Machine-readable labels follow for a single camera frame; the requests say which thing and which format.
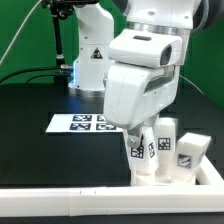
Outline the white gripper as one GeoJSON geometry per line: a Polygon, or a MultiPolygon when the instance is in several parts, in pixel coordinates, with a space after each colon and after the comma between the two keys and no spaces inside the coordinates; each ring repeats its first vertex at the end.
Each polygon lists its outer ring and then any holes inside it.
{"type": "Polygon", "coordinates": [[[109,124],[128,130],[127,145],[138,148],[146,129],[155,126],[159,112],[177,93],[179,66],[157,69],[113,63],[105,87],[103,113],[109,124]]]}

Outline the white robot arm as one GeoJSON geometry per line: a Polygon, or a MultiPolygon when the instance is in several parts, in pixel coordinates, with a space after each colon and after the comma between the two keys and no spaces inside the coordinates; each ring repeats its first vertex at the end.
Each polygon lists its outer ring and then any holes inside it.
{"type": "Polygon", "coordinates": [[[224,17],[224,0],[112,0],[127,25],[112,34],[113,19],[99,5],[77,10],[80,50],[75,92],[104,96],[106,121],[140,146],[150,120],[177,92],[190,36],[224,17]]]}

